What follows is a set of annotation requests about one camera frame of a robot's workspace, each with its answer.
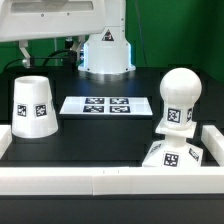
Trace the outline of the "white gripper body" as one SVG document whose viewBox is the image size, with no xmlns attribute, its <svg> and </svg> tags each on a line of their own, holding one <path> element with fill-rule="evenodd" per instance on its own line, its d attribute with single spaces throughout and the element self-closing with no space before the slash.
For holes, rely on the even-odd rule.
<svg viewBox="0 0 224 224">
<path fill-rule="evenodd" d="M 100 33 L 104 0 L 0 0 L 0 42 Z"/>
</svg>

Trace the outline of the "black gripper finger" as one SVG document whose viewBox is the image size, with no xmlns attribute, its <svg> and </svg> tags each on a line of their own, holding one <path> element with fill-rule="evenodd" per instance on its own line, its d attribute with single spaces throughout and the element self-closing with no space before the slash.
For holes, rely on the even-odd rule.
<svg viewBox="0 0 224 224">
<path fill-rule="evenodd" d="M 84 43 L 85 43 L 84 35 L 79 35 L 77 37 L 72 38 L 72 45 L 70 49 L 77 54 L 77 58 L 80 58 L 80 52 Z"/>
<path fill-rule="evenodd" d="M 24 67 L 30 68 L 31 67 L 31 56 L 27 51 L 27 47 L 28 47 L 28 41 L 27 40 L 20 40 L 19 41 L 19 49 L 24 56 L 24 59 L 22 60 L 22 64 L 23 64 Z"/>
</svg>

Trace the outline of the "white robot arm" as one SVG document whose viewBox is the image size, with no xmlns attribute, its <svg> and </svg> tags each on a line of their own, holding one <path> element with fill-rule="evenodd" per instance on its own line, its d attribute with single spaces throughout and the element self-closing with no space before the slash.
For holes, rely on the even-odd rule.
<svg viewBox="0 0 224 224">
<path fill-rule="evenodd" d="M 87 35 L 78 69 L 118 75 L 135 69 L 125 15 L 126 0 L 0 0 L 0 42 L 17 41 L 30 67 L 29 40 Z"/>
</svg>

